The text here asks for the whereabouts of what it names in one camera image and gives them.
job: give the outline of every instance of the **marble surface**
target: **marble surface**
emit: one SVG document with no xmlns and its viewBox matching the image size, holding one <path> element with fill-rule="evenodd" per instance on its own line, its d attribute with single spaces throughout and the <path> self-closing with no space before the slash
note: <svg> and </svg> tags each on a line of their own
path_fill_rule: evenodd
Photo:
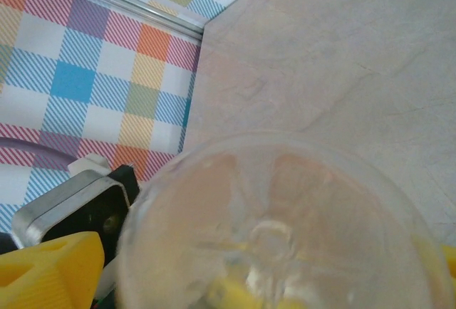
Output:
<svg viewBox="0 0 456 309">
<path fill-rule="evenodd" d="M 238 0 L 205 29 L 185 149 L 246 130 L 360 155 L 456 243 L 456 0 Z"/>
</svg>

